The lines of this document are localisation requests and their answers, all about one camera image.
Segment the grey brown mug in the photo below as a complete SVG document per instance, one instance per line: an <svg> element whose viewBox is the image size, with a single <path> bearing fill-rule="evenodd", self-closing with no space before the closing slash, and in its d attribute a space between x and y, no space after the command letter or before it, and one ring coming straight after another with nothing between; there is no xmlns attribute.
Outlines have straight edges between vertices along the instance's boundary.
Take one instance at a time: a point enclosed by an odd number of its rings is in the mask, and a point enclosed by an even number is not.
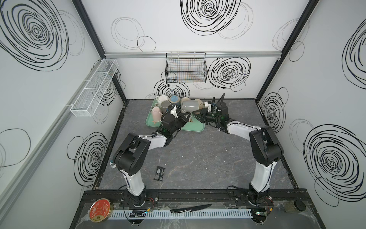
<svg viewBox="0 0 366 229"><path fill-rule="evenodd" d="M161 111L164 114L167 110L168 107L171 105L170 101L163 101L160 105Z"/></svg>

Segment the blue mug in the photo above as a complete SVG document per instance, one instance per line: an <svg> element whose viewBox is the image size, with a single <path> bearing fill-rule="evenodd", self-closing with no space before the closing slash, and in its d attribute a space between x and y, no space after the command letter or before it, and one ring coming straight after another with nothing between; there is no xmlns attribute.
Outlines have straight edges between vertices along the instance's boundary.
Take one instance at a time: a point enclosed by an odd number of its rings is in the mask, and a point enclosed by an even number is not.
<svg viewBox="0 0 366 229"><path fill-rule="evenodd" d="M180 97L177 95L172 95L171 97L169 97L169 102L174 105L179 105L180 100L181 100Z"/></svg>

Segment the white mesh shelf basket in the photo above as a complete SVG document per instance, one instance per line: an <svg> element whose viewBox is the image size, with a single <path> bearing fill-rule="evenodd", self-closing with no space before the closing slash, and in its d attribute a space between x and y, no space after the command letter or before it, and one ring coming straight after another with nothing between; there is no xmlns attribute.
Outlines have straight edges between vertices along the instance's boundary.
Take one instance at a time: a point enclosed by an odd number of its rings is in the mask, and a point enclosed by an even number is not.
<svg viewBox="0 0 366 229"><path fill-rule="evenodd" d="M76 117L94 116L118 66L116 59L102 59L96 62L91 76L70 109Z"/></svg>

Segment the green floral tray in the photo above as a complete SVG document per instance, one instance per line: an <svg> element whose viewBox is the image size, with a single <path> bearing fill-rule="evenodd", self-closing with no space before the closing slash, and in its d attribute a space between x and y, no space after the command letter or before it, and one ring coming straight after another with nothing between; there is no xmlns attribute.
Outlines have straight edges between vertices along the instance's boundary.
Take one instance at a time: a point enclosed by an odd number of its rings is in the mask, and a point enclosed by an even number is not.
<svg viewBox="0 0 366 229"><path fill-rule="evenodd" d="M205 129L205 124L199 122L195 117L191 117L191 119L191 122L188 122L181 128L182 131L202 132ZM145 124L148 127L158 128L161 122L154 122L151 111L149 111Z"/></svg>

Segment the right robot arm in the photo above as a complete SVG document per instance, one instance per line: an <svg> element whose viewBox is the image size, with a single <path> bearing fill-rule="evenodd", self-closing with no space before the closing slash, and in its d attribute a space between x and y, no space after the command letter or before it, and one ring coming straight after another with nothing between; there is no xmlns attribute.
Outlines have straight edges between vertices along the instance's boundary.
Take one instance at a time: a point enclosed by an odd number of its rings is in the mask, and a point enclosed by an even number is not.
<svg viewBox="0 0 366 229"><path fill-rule="evenodd" d="M224 97L222 95L218 101L213 98L205 103L205 108L194 111L194 116L203 124L214 124L221 132L250 141L256 165L249 184L248 200L259 205L268 196L273 170L284 150L272 127L256 127L230 118Z"/></svg>

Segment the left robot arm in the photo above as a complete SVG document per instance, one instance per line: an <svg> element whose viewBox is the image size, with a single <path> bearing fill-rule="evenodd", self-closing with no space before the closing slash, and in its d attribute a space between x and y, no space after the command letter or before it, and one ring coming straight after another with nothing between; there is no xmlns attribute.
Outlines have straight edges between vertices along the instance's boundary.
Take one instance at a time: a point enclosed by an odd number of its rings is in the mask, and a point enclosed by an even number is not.
<svg viewBox="0 0 366 229"><path fill-rule="evenodd" d="M161 124L150 135L129 133L113 156L112 162L124 176L128 198L133 205L142 206L146 198L146 185L143 182L141 168L148 151L168 146L178 132L190 119L191 113L177 113L176 106L170 105L162 114Z"/></svg>

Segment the black knife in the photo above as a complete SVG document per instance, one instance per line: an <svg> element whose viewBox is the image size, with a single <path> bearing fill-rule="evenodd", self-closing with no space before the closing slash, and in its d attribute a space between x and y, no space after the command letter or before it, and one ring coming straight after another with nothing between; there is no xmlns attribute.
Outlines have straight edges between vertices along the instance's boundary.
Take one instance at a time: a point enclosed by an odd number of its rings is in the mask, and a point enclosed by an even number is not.
<svg viewBox="0 0 366 229"><path fill-rule="evenodd" d="M199 210L204 210L206 208L209 208L212 206L212 204L205 204L205 205L198 205L198 206L192 206L187 208L180 208L180 209L171 209L170 212L177 214L177 213L183 213L183 212L194 212Z"/></svg>

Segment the red round tin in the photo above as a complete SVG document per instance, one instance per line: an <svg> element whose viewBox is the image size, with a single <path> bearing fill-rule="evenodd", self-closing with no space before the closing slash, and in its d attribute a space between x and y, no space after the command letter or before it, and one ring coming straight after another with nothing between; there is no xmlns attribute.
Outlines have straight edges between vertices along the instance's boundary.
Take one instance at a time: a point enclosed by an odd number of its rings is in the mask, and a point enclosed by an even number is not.
<svg viewBox="0 0 366 229"><path fill-rule="evenodd" d="M89 218L94 223L102 222L110 217L112 213L112 203L106 198L96 200L90 210Z"/></svg>

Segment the pink mug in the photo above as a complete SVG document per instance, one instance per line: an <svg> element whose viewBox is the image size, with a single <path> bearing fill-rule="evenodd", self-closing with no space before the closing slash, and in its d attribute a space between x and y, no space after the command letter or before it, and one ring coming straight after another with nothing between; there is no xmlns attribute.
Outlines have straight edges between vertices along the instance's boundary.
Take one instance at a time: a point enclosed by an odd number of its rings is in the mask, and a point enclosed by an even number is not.
<svg viewBox="0 0 366 229"><path fill-rule="evenodd" d="M161 118L162 118L163 114L158 106L156 106L152 109L151 114L152 114L154 123L161 122Z"/></svg>

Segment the white mug at back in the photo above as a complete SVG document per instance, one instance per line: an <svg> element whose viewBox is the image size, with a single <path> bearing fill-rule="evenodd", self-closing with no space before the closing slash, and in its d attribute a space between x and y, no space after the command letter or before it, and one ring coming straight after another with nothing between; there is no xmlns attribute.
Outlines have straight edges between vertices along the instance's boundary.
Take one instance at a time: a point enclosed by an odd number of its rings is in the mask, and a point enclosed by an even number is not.
<svg viewBox="0 0 366 229"><path fill-rule="evenodd" d="M155 99L156 99L158 105L161 105L164 101L169 101L169 97L166 95L157 95L155 97Z"/></svg>

